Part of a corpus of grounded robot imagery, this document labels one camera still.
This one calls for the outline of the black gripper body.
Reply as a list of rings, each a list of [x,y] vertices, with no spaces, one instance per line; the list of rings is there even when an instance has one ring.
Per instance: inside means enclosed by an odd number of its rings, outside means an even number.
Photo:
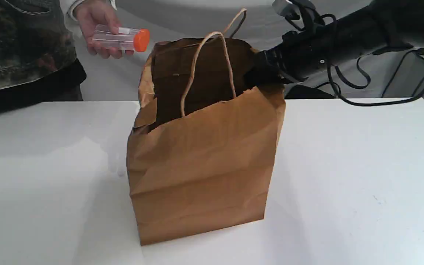
[[[244,75],[248,86],[298,84],[326,69],[330,33],[289,31],[281,44],[253,55],[252,68]]]

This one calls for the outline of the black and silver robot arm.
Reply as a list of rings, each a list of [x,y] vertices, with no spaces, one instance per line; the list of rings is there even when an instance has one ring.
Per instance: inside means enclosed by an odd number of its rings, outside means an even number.
[[[305,82],[365,55],[424,49],[424,0],[373,0],[328,25],[309,0],[276,0],[276,13],[288,22],[301,19],[301,32],[289,31],[281,44],[258,52],[244,75],[247,85]]]

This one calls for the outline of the person's hand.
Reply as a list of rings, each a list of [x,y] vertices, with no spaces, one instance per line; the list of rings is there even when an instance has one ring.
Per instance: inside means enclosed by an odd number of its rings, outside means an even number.
[[[93,41],[97,25],[106,25],[113,35],[119,33],[122,23],[116,10],[105,0],[76,0],[68,8],[68,14],[78,21],[82,35],[87,43],[87,50],[91,55],[99,55],[103,59],[113,57],[120,59],[123,55],[133,55],[134,51],[121,51],[117,48],[102,47]]]

